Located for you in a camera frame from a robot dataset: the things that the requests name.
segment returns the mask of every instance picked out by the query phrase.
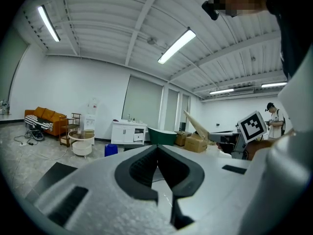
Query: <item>round white table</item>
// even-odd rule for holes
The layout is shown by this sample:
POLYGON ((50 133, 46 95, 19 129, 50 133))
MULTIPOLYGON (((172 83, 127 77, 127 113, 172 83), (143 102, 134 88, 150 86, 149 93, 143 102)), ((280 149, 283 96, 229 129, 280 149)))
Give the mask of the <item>round white table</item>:
POLYGON ((85 156, 90 154, 92 152, 92 140, 94 139, 94 134, 90 134, 81 131, 80 133, 77 133, 77 131, 71 131, 68 133, 68 136, 70 138, 70 148, 73 153, 75 153, 78 156, 85 156))

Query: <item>man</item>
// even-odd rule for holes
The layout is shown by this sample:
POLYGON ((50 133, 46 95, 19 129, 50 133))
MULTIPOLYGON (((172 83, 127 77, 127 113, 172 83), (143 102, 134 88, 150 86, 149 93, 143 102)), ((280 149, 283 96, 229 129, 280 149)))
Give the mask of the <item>man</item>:
POLYGON ((279 111, 273 103, 268 103, 267 109, 272 113, 271 120, 267 121, 269 128, 268 140, 274 140, 282 136, 282 128, 284 126, 284 115, 282 111, 279 111))
MULTIPOLYGON (((295 74, 313 43, 313 21, 307 16, 307 11, 312 6, 311 1, 214 0, 213 3, 216 10, 231 16, 268 10, 277 18, 281 30, 281 60, 284 74, 289 80, 295 74)), ((286 135, 292 134, 293 130, 286 133, 286 135)), ((271 147, 276 140, 253 141, 249 143, 246 147, 249 153, 249 160, 253 158, 256 151, 271 147)))

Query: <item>baseball cap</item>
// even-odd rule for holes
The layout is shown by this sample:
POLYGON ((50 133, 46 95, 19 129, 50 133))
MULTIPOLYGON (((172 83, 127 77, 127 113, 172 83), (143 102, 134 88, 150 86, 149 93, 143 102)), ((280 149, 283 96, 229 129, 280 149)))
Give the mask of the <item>baseball cap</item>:
POLYGON ((270 107, 274 107, 274 104, 273 103, 268 103, 265 111, 267 112, 270 109, 270 107))

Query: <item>striped blanket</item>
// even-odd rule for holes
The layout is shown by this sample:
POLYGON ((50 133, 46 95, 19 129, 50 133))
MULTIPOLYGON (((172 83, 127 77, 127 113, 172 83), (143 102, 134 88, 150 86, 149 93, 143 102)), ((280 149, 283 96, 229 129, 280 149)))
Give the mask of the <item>striped blanket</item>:
POLYGON ((25 123, 39 130, 42 129, 52 131, 53 127, 53 122, 46 119, 42 119, 40 117, 38 118, 35 115, 27 115, 25 117, 25 123))

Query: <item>fluorescent light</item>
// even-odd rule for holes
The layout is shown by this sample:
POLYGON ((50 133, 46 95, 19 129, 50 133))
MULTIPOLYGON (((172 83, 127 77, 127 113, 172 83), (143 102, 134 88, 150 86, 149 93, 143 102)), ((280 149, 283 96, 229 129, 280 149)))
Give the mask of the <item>fluorescent light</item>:
POLYGON ((275 86, 284 86, 286 85, 287 82, 283 82, 283 83, 274 83, 274 84, 263 84, 262 88, 266 88, 266 87, 275 87, 275 86))
POLYGON ((54 27, 50 21, 50 18, 48 17, 47 11, 45 10, 45 6, 42 5, 42 6, 38 7, 38 11, 39 11, 39 14, 40 14, 41 18, 43 19, 46 27, 48 28, 50 34, 52 35, 53 39, 56 42, 59 42, 60 38, 59 38, 57 32, 55 31, 55 29, 54 29, 54 27))
POLYGON ((188 28, 188 30, 184 34, 182 34, 182 36, 178 38, 176 42, 171 47, 169 47, 169 49, 159 58, 158 62, 160 64, 164 64, 186 43, 195 38, 195 36, 195 33, 190 28, 188 28))
POLYGON ((225 93, 225 92, 233 92, 234 89, 227 89, 227 90, 221 90, 221 91, 215 91, 215 92, 210 92, 210 94, 220 94, 220 93, 225 93))

